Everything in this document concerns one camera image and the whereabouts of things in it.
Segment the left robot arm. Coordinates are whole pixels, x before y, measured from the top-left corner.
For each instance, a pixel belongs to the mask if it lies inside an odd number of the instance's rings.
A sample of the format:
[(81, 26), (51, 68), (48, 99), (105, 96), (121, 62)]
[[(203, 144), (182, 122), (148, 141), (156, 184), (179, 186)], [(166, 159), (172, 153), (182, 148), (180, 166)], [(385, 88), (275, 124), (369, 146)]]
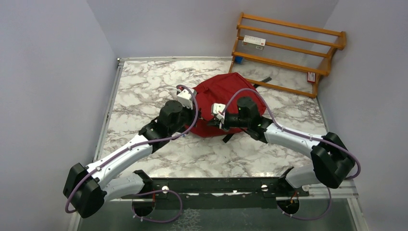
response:
[(142, 127), (124, 146), (86, 166), (74, 164), (63, 188), (67, 198), (65, 212), (78, 212), (82, 218), (88, 218), (111, 200), (133, 193), (141, 198), (148, 196), (151, 184), (146, 181), (146, 177), (137, 173), (124, 177), (118, 177), (118, 174), (189, 132), (200, 113), (198, 103), (190, 109), (178, 101), (170, 100), (161, 108), (159, 116)]

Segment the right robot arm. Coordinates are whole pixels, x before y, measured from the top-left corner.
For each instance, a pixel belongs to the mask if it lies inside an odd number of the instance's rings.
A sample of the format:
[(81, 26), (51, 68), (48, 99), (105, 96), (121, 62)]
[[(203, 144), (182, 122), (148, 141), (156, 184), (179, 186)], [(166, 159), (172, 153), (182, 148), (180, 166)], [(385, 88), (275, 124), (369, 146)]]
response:
[(310, 165), (291, 167), (278, 178), (277, 188), (282, 195), (289, 196), (296, 189), (310, 184), (321, 183), (336, 189), (356, 164), (335, 133), (319, 136), (289, 130), (262, 116), (250, 97), (239, 98), (237, 109), (237, 113), (229, 113), (226, 105), (214, 103), (211, 106), (213, 119), (208, 125), (224, 131), (238, 128), (256, 141), (280, 145), (311, 159)]

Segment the red student backpack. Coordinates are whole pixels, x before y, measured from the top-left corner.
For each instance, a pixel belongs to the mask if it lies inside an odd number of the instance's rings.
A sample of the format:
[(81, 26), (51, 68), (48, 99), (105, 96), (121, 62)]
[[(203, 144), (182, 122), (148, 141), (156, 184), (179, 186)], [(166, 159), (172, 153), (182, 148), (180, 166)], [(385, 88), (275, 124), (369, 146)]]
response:
[[(263, 117), (267, 105), (257, 95), (256, 88), (238, 73), (216, 75), (196, 87), (199, 118), (191, 132), (200, 137), (224, 136), (245, 132), (252, 139), (267, 143), (264, 132), (272, 124)], [(220, 125), (212, 115), (212, 105), (220, 103), (228, 108), (225, 122)]]

